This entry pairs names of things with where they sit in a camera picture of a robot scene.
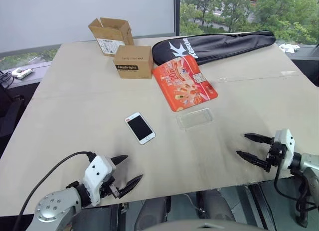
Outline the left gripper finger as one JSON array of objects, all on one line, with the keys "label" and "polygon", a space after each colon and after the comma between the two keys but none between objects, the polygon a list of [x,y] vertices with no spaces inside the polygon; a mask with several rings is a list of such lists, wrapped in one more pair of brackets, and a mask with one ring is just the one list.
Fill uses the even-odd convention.
[{"label": "left gripper finger", "polygon": [[119,155],[119,156],[112,157],[111,158],[112,165],[117,166],[127,158],[128,158],[127,155]]},{"label": "left gripper finger", "polygon": [[133,178],[132,180],[130,180],[125,187],[119,189],[119,196],[118,198],[122,198],[123,196],[125,196],[126,194],[128,194],[130,191],[132,191],[137,184],[140,182],[140,180],[142,179],[143,174]]}]

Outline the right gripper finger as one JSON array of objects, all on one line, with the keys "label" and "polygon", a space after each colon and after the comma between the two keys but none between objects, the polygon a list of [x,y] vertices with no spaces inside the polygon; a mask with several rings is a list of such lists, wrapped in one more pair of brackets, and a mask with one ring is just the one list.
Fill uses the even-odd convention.
[{"label": "right gripper finger", "polygon": [[259,166],[259,167],[263,168],[264,170],[268,170],[268,168],[269,168],[268,162],[259,159],[256,155],[250,154],[248,152],[243,152],[240,150],[236,151],[236,153],[244,160],[248,161],[251,164]]},{"label": "right gripper finger", "polygon": [[268,137],[268,136],[264,136],[264,135],[256,134],[256,133],[245,133],[244,137],[254,142],[265,143],[269,145],[272,145],[274,142],[273,137]]}]

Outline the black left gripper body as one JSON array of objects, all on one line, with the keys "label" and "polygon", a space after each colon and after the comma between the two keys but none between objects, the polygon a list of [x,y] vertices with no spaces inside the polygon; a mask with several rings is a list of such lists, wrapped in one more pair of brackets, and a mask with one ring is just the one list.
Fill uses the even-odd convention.
[{"label": "black left gripper body", "polygon": [[120,196],[119,189],[114,185],[115,178],[113,177],[114,171],[111,171],[110,174],[107,174],[106,177],[102,181],[102,185],[99,189],[100,198],[104,198],[109,195],[113,195],[114,198],[118,198]]}]

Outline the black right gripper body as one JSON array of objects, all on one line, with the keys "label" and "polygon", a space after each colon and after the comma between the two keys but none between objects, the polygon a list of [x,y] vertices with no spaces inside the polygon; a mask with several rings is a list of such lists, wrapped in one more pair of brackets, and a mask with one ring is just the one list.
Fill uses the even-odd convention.
[{"label": "black right gripper body", "polygon": [[272,166],[277,167],[281,164],[287,153],[287,146],[280,141],[275,141],[275,138],[271,138],[270,149],[266,157],[266,172],[270,172]]}]

